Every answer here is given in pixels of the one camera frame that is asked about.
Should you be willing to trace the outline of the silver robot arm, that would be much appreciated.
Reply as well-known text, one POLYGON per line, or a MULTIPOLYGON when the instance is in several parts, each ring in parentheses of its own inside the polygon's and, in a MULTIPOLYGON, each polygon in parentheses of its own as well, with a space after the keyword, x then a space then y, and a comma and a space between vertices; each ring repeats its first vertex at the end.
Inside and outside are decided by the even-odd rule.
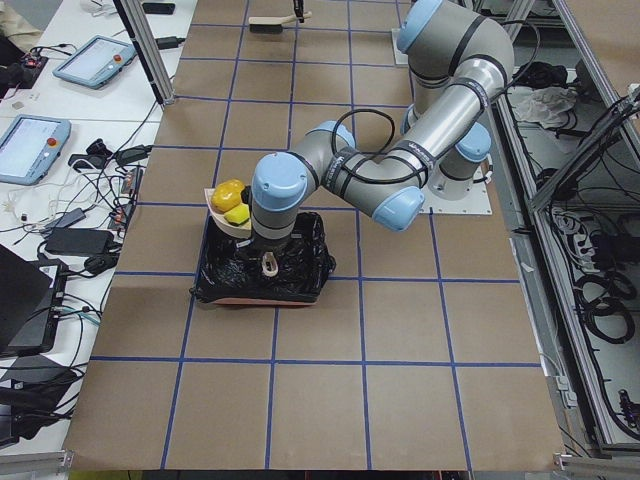
POLYGON ((400 139, 374 160, 340 122, 308 131, 292 149, 260 159, 251 184, 252 245, 279 252, 300 205, 318 188, 392 231, 404 231, 424 204, 432 173, 478 154, 466 146, 478 118, 508 87, 512 41, 502 25, 451 1, 417 1, 397 38, 414 82, 400 139))

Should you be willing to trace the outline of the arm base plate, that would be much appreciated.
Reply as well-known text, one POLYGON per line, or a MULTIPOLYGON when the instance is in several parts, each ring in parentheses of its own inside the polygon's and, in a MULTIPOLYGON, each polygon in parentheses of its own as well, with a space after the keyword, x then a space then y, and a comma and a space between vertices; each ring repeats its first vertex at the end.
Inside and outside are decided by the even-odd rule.
POLYGON ((456 148, 440 159, 430 172, 422 193, 421 214, 491 215, 487 185, 493 162, 485 153, 480 160, 461 154, 456 148))
POLYGON ((416 39, 416 33, 411 29, 396 28, 391 30, 391 36, 395 64, 407 66, 408 51, 416 39))

